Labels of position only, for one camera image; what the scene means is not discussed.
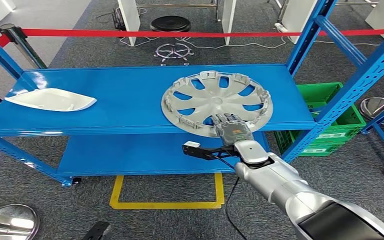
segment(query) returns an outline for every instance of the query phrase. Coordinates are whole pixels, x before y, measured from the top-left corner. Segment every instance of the electrical wire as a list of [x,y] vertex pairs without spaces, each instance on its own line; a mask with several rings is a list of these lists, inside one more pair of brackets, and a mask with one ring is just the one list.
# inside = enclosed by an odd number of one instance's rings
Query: electrical wire
[[[143,15],[143,14],[146,14],[148,12],[148,10],[146,10],[145,8],[143,8],[143,7],[139,7],[138,9],[137,9],[137,14],[139,14],[139,16],[140,15]],[[103,16],[107,16],[107,15],[111,15],[111,14],[113,14],[113,12],[108,12],[108,13],[104,13],[104,14],[101,14],[101,15],[99,15],[99,16],[97,16],[96,17],[96,21],[98,22],[98,23],[100,23],[100,24],[107,24],[107,23],[109,23],[112,19],[110,18],[110,19],[108,19],[108,21],[99,21],[99,19],[101,18],[101,17],[103,17]]]
[[122,46],[138,47],[140,45],[147,44],[147,43],[149,43],[149,42],[151,42],[151,41],[153,41],[155,39],[159,39],[160,37],[158,36],[158,37],[154,37],[154,38],[149,38],[149,37],[145,36],[145,38],[148,39],[148,41],[144,41],[144,42],[141,42],[141,43],[136,44],[136,45],[130,45],[129,43],[123,41],[125,38],[126,38],[125,36],[120,38],[120,43],[122,43]]
[[227,217],[227,220],[229,221],[230,225],[232,225],[232,227],[236,230],[236,232],[244,239],[244,240],[247,240],[247,237],[241,232],[241,230],[239,230],[239,228],[233,223],[233,221],[231,220],[230,216],[229,216],[229,211],[228,211],[228,208],[229,208],[229,201],[233,195],[233,192],[235,191],[236,189],[236,186],[238,185],[238,182],[239,182],[239,177],[236,179],[236,182],[234,183],[233,187],[232,187],[232,190],[229,194],[229,197],[227,198],[227,201],[226,201],[226,208],[224,209],[224,212],[226,213],[226,217]]
[[225,161],[223,158],[221,157],[218,157],[218,156],[215,156],[215,155],[211,155],[213,157],[215,157],[216,159],[220,160],[222,163],[226,164],[227,166],[229,166],[231,169],[235,170],[235,167],[232,166],[230,163],[228,163],[227,161]]
[[[289,41],[291,43],[294,43],[294,41],[292,41],[291,37],[288,36],[287,39],[289,39]],[[314,41],[315,43],[324,43],[324,44],[335,44],[333,41],[321,41],[321,40],[315,40]],[[366,42],[362,42],[362,43],[351,43],[352,45],[368,45],[368,46],[380,46],[380,44],[373,44],[373,43],[366,43]]]
[[187,43],[187,44],[190,44],[192,45],[194,48],[197,48],[197,49],[221,49],[221,48],[224,48],[224,47],[245,47],[245,46],[250,46],[250,45],[256,45],[256,46],[259,46],[259,47],[263,47],[263,48],[266,48],[266,49],[277,49],[278,47],[280,46],[283,46],[286,44],[286,41],[284,40],[284,37],[280,37],[280,39],[282,40],[282,43],[277,45],[277,46],[265,46],[265,45],[261,45],[259,43],[256,43],[256,42],[251,42],[251,43],[247,43],[247,44],[226,44],[226,45],[221,45],[221,46],[216,46],[216,47],[212,47],[212,46],[197,46],[195,44],[193,44],[192,42],[188,41],[191,37],[188,36],[188,37],[181,37],[181,38],[175,38],[177,41],[180,41],[180,42],[184,42],[184,43]]
[[[215,155],[211,155],[213,157],[215,157],[216,159],[222,161],[224,164],[226,164],[227,166],[229,166],[230,168],[232,168],[233,170],[235,169],[230,163],[228,163],[227,161],[223,160],[223,158],[219,157],[219,156],[215,156]],[[239,182],[239,177],[236,179],[236,182],[234,183],[233,187],[232,187],[232,190],[229,194],[229,197],[227,197],[227,201],[226,201],[226,208],[224,209],[224,212],[226,213],[226,218],[227,220],[229,221],[230,225],[232,225],[232,227],[236,230],[236,232],[244,239],[244,240],[247,240],[247,237],[241,232],[241,230],[239,230],[239,228],[233,223],[233,221],[231,220],[231,217],[229,216],[229,201],[233,195],[233,192],[235,191],[236,189],[236,186],[238,185],[238,182]]]
[[108,21],[99,21],[99,19],[101,17],[103,17],[103,16],[107,16],[107,15],[111,15],[111,14],[113,14],[113,12],[109,12],[109,13],[105,13],[105,14],[99,15],[99,16],[96,17],[96,21],[98,23],[100,23],[100,24],[107,24],[107,23],[109,23],[112,20],[112,18],[108,19]]
[[[314,42],[324,43],[324,44],[334,44],[334,42],[332,42],[332,41],[320,41],[320,40],[315,40]],[[380,44],[373,44],[373,43],[366,43],[366,42],[362,42],[362,43],[351,43],[351,44],[352,44],[352,45],[380,46]]]

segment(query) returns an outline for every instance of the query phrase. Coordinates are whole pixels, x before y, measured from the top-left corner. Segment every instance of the robot finger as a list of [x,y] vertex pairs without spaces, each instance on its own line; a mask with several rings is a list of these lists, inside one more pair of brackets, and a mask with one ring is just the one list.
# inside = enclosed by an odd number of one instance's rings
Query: robot finger
[[233,114],[233,117],[235,120],[237,120],[239,122],[242,121],[242,119],[238,115]]
[[212,123],[214,124],[214,126],[220,124],[219,119],[215,116],[211,116],[211,120],[212,120]]
[[221,123],[223,123],[223,122],[227,122],[227,121],[228,121],[228,119],[227,119],[223,114],[217,113],[216,116],[217,116],[218,120],[219,120]]
[[233,121],[235,121],[235,117],[234,117],[232,114],[230,114],[230,113],[225,113],[224,115],[225,115],[226,118],[229,120],[229,122],[233,122]]

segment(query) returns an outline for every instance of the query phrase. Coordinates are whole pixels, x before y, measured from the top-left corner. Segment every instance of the yellow floor marking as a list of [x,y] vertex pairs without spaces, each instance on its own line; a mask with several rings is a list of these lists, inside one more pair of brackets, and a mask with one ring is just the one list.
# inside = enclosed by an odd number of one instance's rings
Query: yellow floor marking
[[225,203],[223,177],[221,173],[214,173],[215,201],[195,202],[119,202],[122,192],[124,176],[115,178],[109,205],[113,209],[220,209]]

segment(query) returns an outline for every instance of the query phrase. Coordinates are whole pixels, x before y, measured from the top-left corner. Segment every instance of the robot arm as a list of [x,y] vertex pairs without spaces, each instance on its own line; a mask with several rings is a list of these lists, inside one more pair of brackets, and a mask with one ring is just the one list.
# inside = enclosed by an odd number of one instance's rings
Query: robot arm
[[216,116],[214,126],[224,146],[208,149],[189,143],[183,145],[184,153],[206,160],[239,157],[236,174],[289,217],[299,239],[384,240],[384,223],[374,215],[311,188],[295,168],[266,152],[238,116]]

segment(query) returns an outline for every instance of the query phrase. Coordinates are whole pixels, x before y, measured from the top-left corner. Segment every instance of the green plastic crate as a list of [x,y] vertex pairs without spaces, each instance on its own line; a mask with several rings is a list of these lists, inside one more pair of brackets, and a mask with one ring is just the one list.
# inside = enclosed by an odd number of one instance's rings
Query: green plastic crate
[[[340,82],[328,82],[301,84],[297,85],[297,88],[308,108],[313,109],[325,106],[342,86]],[[317,113],[313,112],[312,116],[316,117]],[[357,108],[351,105],[331,126],[310,143],[300,156],[328,156],[353,138],[365,125],[366,122]],[[300,130],[275,132],[274,135],[281,153],[295,141],[300,132]]]
[[[315,83],[297,85],[302,98],[307,103],[309,109],[325,106],[331,98],[342,88],[340,82]],[[363,117],[354,105],[351,105],[330,125],[322,134],[320,134],[314,143],[325,142],[347,142],[356,135],[361,128],[366,125]]]
[[[277,145],[281,153],[285,152],[286,149],[295,141],[295,137],[291,131],[276,131],[274,133],[274,137],[276,138]],[[343,144],[344,143],[341,142],[326,142],[320,144],[311,143],[299,155],[315,157],[329,156]]]

